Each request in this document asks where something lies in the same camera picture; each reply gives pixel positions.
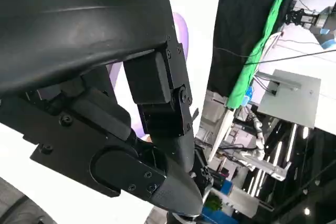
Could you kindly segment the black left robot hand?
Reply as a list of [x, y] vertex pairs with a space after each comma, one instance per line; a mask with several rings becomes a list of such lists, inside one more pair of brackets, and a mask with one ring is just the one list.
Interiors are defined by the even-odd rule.
[[1, 0], [1, 122], [32, 160], [196, 217], [191, 104], [169, 0]]

